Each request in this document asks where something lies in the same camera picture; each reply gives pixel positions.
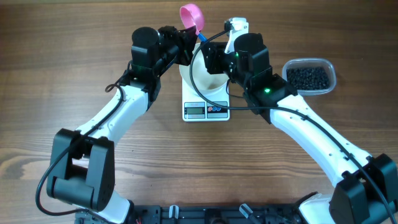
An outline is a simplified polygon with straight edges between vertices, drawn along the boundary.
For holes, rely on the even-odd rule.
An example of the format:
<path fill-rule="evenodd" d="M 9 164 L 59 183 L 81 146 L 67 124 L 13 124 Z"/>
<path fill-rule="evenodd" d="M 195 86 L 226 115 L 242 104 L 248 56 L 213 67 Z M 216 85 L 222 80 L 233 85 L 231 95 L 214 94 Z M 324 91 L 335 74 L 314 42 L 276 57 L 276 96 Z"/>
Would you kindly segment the pink scoop blue handle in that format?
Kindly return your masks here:
<path fill-rule="evenodd" d="M 205 26 L 205 17 L 201 9 L 194 3 L 182 6 L 179 10 L 181 21 L 186 29 L 196 27 L 196 35 L 205 42 L 207 38 L 201 33 Z"/>

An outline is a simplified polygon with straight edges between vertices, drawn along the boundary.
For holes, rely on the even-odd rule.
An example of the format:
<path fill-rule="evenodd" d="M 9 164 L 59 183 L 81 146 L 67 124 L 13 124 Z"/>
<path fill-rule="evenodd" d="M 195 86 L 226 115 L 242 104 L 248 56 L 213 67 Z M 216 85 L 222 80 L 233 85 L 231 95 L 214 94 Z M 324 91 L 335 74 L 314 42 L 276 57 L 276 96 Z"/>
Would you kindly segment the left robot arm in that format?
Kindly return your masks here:
<path fill-rule="evenodd" d="M 50 166 L 36 192 L 38 209 L 43 187 L 51 198 L 76 206 L 105 223 L 135 223 L 134 204 L 114 189 L 114 148 L 133 122 L 156 100 L 160 77 L 173 65 L 189 65 L 197 41 L 194 26 L 178 30 L 141 27 L 132 33 L 131 55 L 121 77 L 108 85 L 114 97 L 91 121 L 76 130 L 61 129 L 53 139 Z"/>

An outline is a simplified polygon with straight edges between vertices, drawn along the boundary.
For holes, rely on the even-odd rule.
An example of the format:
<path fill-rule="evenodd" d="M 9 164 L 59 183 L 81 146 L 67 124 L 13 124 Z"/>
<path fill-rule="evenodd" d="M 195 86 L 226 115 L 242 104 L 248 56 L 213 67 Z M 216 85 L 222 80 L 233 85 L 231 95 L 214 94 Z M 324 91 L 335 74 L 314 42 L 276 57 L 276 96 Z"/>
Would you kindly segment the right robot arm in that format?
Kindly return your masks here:
<path fill-rule="evenodd" d="M 233 50 L 210 37 L 198 51 L 209 73 L 225 73 L 243 88 L 247 110 L 289 135 L 329 178 L 331 196 L 313 194 L 299 204 L 298 213 L 306 223 L 396 221 L 395 162 L 385 154 L 373 157 L 322 120 L 292 85 L 272 71 L 260 34 L 240 35 Z"/>

